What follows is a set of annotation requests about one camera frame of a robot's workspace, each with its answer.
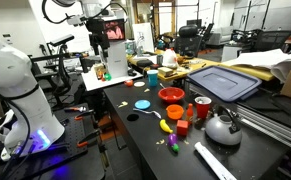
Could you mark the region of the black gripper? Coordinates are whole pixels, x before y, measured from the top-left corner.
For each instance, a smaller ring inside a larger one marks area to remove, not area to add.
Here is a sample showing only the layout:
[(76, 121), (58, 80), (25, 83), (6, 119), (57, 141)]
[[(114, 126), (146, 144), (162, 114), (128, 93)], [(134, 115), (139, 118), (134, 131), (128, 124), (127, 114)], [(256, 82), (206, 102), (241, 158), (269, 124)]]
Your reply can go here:
[(90, 45), (92, 46), (94, 53), (99, 54), (98, 47), (101, 47), (102, 50), (106, 50), (110, 47), (108, 37), (106, 34), (90, 34), (89, 35)]

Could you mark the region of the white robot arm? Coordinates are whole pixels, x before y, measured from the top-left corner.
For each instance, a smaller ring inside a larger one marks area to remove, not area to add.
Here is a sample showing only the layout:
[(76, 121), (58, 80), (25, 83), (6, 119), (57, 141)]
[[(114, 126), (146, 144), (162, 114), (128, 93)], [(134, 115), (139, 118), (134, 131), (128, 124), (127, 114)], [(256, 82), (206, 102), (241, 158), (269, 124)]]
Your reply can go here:
[(0, 95), (17, 120), (1, 138), (1, 159), (47, 150), (65, 132), (53, 114), (43, 90), (31, 72), (31, 60), (22, 51), (0, 41)]

